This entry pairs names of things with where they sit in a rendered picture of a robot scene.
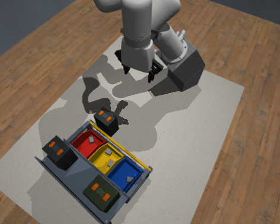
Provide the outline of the yellow bin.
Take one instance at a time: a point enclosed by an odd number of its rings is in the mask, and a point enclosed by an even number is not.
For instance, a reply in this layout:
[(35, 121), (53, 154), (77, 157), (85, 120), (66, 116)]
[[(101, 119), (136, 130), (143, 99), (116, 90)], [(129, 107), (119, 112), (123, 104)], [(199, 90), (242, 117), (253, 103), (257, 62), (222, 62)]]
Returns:
[[(106, 149), (111, 150), (112, 154), (106, 154)], [(124, 156), (111, 144), (107, 143), (99, 147), (88, 160), (91, 161), (104, 175), (107, 176), (108, 173), (123, 159)], [(111, 167), (108, 166), (110, 160), (114, 161)]]

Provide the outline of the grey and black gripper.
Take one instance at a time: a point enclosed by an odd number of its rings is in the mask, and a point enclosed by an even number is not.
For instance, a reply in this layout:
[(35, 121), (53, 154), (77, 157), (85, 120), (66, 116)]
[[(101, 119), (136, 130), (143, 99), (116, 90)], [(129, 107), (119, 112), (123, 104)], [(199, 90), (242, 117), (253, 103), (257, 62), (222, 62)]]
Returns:
[(155, 60), (154, 44), (152, 40), (147, 46), (137, 49), (129, 47), (125, 43), (125, 38), (123, 37), (121, 50), (115, 51), (115, 55), (122, 63), (121, 65), (123, 66), (125, 74), (129, 72), (130, 68), (149, 73), (148, 83), (153, 81), (155, 74), (161, 72), (164, 67)]

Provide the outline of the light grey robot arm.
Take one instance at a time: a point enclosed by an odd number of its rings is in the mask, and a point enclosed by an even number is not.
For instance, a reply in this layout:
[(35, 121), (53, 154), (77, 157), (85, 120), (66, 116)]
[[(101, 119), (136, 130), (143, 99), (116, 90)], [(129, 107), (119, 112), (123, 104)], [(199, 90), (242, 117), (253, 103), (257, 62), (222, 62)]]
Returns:
[(183, 40), (186, 31), (182, 30), (179, 35), (166, 23), (180, 11), (179, 0), (93, 1), (103, 13), (122, 9), (123, 28), (120, 32), (129, 47), (143, 48), (152, 40), (168, 63), (177, 63), (186, 56), (187, 44)]

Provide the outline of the dark grey shelf rack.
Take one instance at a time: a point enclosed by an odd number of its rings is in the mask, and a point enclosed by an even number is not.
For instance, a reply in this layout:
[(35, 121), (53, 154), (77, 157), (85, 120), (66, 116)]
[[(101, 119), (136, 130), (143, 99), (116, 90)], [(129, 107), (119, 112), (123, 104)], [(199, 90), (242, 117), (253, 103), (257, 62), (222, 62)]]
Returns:
[[(67, 140), (63, 141), (74, 151), (78, 159), (65, 171), (61, 168), (54, 160), (52, 160), (48, 155), (41, 161), (35, 156), (37, 161), (66, 189), (66, 191), (85, 209), (87, 210), (100, 224), (112, 224), (111, 220), (115, 214), (120, 210), (124, 203), (128, 203), (134, 194), (138, 191), (141, 185), (152, 173), (153, 168), (149, 166), (151, 172), (148, 168), (143, 170), (126, 155), (124, 155), (120, 150), (114, 147), (110, 142), (108, 142), (104, 137), (98, 134), (90, 123), (94, 123), (91, 119), (86, 121), (72, 136)], [(134, 185), (125, 193), (120, 187), (118, 187), (111, 179), (104, 175), (94, 164), (92, 164), (85, 156), (83, 156), (77, 149), (75, 149), (71, 143), (85, 130), (93, 130), (101, 138), (103, 138), (107, 143), (111, 144), (115, 149), (117, 149), (124, 159), (128, 158), (137, 167), (139, 167), (144, 172), (137, 179)], [(48, 169), (46, 166), (50, 169)], [(95, 179), (96, 176), (101, 175), (111, 186), (113, 186), (120, 194), (119, 199), (111, 207), (111, 209), (105, 213), (99, 207), (97, 207), (84, 193), (83, 191), (90, 185), (90, 183)], [(83, 205), (82, 202), (87, 206)]]

